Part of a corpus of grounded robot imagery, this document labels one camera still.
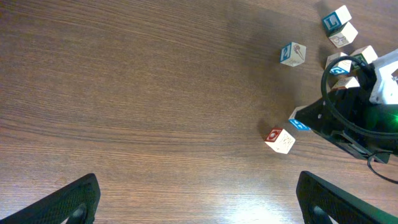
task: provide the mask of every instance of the cube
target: cube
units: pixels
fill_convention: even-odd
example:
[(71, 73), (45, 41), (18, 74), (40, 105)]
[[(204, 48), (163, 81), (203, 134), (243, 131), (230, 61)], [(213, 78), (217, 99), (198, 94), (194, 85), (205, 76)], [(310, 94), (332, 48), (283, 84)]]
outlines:
[(265, 143), (275, 152), (287, 154), (296, 139), (282, 128), (273, 128), (268, 134)]
[(291, 42), (282, 49), (280, 53), (280, 63), (291, 67), (301, 65), (305, 61), (306, 50), (306, 46)]
[(353, 87), (360, 87), (358, 80), (355, 77), (347, 77), (338, 80), (331, 90), (345, 90)]
[(292, 115), (290, 115), (289, 117), (289, 122), (293, 124), (293, 126), (299, 130), (299, 131), (309, 131), (311, 130), (311, 128), (307, 127), (306, 125), (304, 125), (303, 123), (301, 123), (300, 121), (296, 120), (296, 114), (299, 110), (305, 108), (307, 106), (298, 106), (293, 110)]
[(335, 30), (339, 29), (342, 25), (347, 23), (351, 19), (347, 6), (341, 6), (336, 11), (327, 15), (322, 19), (323, 26), (325, 27), (328, 34), (331, 34)]
[[(378, 58), (376, 52), (374, 51), (372, 46), (366, 46), (354, 51), (351, 56), (358, 58), (366, 63), (372, 63), (374, 60)], [(353, 62), (354, 69), (359, 68), (355, 62)]]
[(358, 31), (350, 22), (347, 22), (345, 25), (335, 30), (334, 33), (330, 34), (329, 40), (337, 48), (340, 48), (352, 43), (357, 35)]
[[(329, 56), (328, 60), (326, 61), (325, 69), (330, 64), (330, 62), (332, 62), (334, 59), (340, 58), (342, 56), (347, 56), (347, 55), (344, 54), (343, 52), (339, 52), (339, 53), (335, 53), (335, 54)], [(333, 75), (349, 74), (350, 70), (351, 70), (351, 61), (344, 60), (344, 61), (340, 61), (335, 66), (333, 66), (333, 68), (331, 68), (331, 70), (330, 70), (330, 73)]]

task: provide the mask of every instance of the wooden table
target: wooden table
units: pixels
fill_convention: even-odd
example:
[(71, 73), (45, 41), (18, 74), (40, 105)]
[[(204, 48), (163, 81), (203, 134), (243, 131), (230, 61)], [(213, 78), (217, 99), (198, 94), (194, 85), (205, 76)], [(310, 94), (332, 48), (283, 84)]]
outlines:
[[(321, 17), (359, 31), (336, 49)], [(0, 218), (93, 172), (96, 223), (302, 223), (309, 170), (398, 216), (398, 186), (287, 118), (320, 97), (326, 57), (397, 47), (398, 3), (3, 1)], [(306, 62), (279, 64), (290, 41)], [(261, 136), (297, 142), (274, 153)], [(397, 177), (398, 159), (376, 164)]]

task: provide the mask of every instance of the wood grain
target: wood grain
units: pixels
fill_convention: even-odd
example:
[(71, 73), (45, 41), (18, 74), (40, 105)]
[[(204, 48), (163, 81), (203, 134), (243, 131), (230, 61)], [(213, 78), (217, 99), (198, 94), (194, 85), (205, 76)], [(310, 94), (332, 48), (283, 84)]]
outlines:
[[(339, 52), (320, 18), (347, 5), (359, 35), (343, 51), (384, 55), (395, 1), (1, 4), (0, 218), (94, 172), (96, 223), (302, 223), (302, 170), (398, 216), (396, 185), (287, 123)], [(307, 46), (299, 67), (279, 64), (290, 41)], [(263, 143), (273, 126), (297, 138), (288, 155)]]

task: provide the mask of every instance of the black cable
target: black cable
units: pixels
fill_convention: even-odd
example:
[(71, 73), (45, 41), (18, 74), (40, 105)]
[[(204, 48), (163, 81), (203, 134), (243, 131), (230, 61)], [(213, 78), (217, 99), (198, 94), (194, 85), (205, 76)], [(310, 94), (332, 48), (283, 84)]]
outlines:
[(354, 123), (348, 121), (343, 115), (340, 114), (340, 112), (333, 106), (333, 103), (330, 101), (327, 90), (326, 90), (326, 83), (328, 80), (328, 76), (330, 73), (330, 70), (333, 68), (333, 66), (335, 66), (338, 62), (343, 61), (343, 60), (351, 60), (353, 62), (356, 62), (359, 67), (364, 70), (365, 72), (368, 70), (366, 63), (363, 62), (360, 59), (354, 58), (352, 56), (342, 56), (338, 59), (335, 59), (334, 61), (332, 61), (327, 68), (325, 69), (325, 71), (323, 72), (322, 75), (322, 80), (321, 80), (321, 93), (322, 93), (322, 97), (325, 100), (325, 106), (326, 108), (330, 111), (330, 113), (341, 123), (343, 123), (343, 125), (345, 125), (348, 129), (362, 134), (364, 136), (367, 137), (372, 137), (372, 138), (379, 138), (379, 139), (398, 139), (398, 133), (380, 133), (377, 131), (370, 131), (364, 128), (361, 128), (357, 125), (355, 125)]
[(381, 174), (379, 174), (378, 172), (374, 171), (374, 169), (372, 168), (372, 165), (371, 165), (371, 161), (372, 161), (373, 157), (375, 157), (375, 156), (378, 155), (378, 154), (392, 154), (392, 152), (391, 152), (391, 151), (378, 151), (378, 152), (375, 152), (375, 153), (371, 154), (371, 155), (369, 156), (369, 158), (368, 158), (368, 167), (369, 167), (369, 169), (370, 169), (374, 174), (378, 175), (380, 178), (382, 178), (382, 179), (384, 179), (384, 180), (386, 180), (386, 181), (388, 181), (388, 182), (391, 182), (391, 183), (393, 183), (393, 184), (398, 184), (398, 180), (393, 180), (393, 179), (390, 179), (390, 178), (388, 178), (388, 177), (384, 177), (383, 175), (381, 175)]

